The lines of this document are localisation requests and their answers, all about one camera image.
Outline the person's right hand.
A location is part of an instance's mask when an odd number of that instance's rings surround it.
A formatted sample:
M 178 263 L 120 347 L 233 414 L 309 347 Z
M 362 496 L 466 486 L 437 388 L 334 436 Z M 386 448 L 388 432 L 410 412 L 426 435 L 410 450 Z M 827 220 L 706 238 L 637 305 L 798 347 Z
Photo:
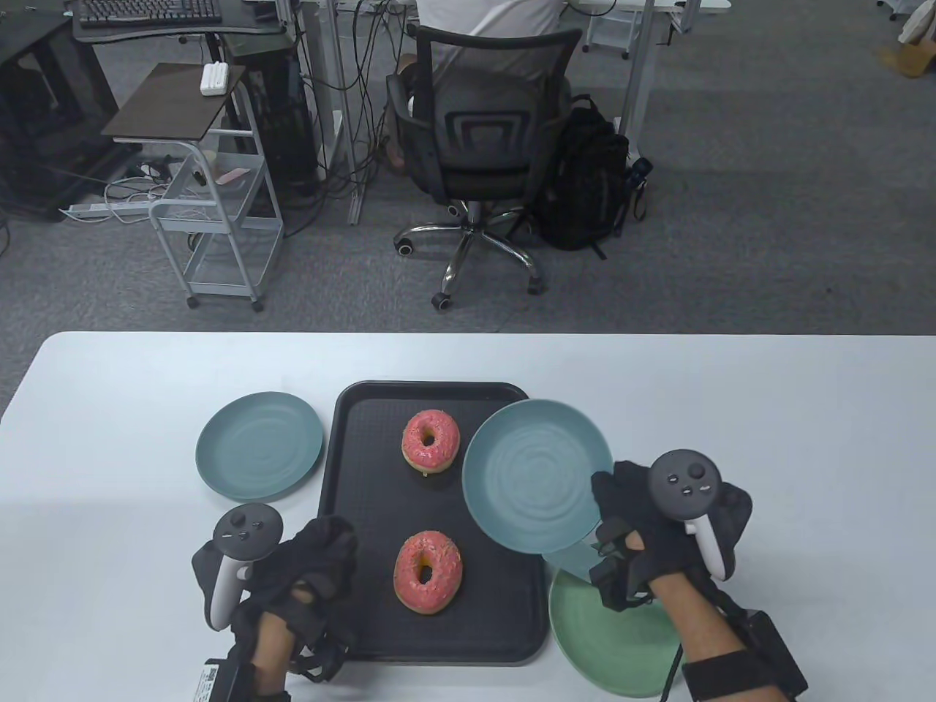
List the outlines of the person's right hand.
M 696 581 L 712 573 L 695 536 L 687 534 L 682 521 L 660 511 L 649 491 L 649 470 L 631 461 L 619 461 L 613 472 L 592 475 L 592 493 L 602 524 L 625 524 L 612 544 L 624 555 L 617 581 L 600 578 L 599 590 L 606 606 L 615 611 L 628 608 L 639 595 L 648 594 L 651 581 L 663 575 L 688 574 Z

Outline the person's left hand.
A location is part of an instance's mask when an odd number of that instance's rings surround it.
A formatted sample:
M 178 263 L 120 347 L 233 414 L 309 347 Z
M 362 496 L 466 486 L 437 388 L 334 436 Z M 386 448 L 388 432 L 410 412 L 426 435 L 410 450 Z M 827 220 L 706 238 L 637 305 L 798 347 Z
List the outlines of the person's left hand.
M 315 518 L 282 535 L 275 509 L 248 502 L 225 513 L 192 557 L 208 626 L 235 638 L 224 663 L 234 679 L 216 699 L 288 700 L 288 673 L 326 682 L 344 664 L 353 636 L 330 611 L 355 572 L 353 526 Z

